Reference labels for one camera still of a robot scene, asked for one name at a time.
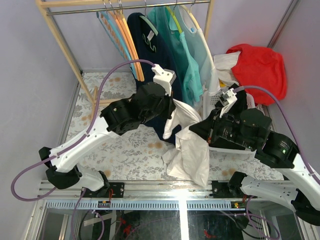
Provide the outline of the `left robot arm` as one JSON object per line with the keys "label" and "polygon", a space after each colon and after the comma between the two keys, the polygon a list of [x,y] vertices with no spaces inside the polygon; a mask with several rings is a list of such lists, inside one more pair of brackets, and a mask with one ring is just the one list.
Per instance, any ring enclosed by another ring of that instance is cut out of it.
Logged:
{"label": "left robot arm", "polygon": [[58,147],[39,150],[41,160],[48,160],[47,180],[59,190],[78,185],[87,188],[92,197],[106,197],[110,183],[104,172],[81,167],[79,161],[102,143],[136,130],[154,118],[168,119],[175,108],[168,82],[148,82],[131,97],[112,102],[88,129]]}

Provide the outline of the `white t shirt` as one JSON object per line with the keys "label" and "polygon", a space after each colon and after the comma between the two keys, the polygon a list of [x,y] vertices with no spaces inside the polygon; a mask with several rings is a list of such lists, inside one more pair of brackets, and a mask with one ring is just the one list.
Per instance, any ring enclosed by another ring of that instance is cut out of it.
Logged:
{"label": "white t shirt", "polygon": [[207,142],[189,127],[203,119],[190,105],[173,101],[175,110],[164,126],[163,139],[175,137],[175,146],[162,155],[168,176],[193,181],[205,187],[210,172],[210,152]]}

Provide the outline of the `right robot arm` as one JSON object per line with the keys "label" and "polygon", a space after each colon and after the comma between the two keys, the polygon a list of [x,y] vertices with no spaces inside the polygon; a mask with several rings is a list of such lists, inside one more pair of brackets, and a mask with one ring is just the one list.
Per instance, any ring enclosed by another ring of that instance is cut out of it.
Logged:
{"label": "right robot arm", "polygon": [[293,211],[303,221],[320,224],[320,185],[308,172],[298,146],[287,136],[271,130],[271,118],[256,108],[246,109],[238,116],[212,111],[209,117],[189,129],[209,146],[218,140],[254,152],[255,159],[277,170],[293,187],[280,187],[236,171],[226,184],[225,193],[235,198],[256,196]]}

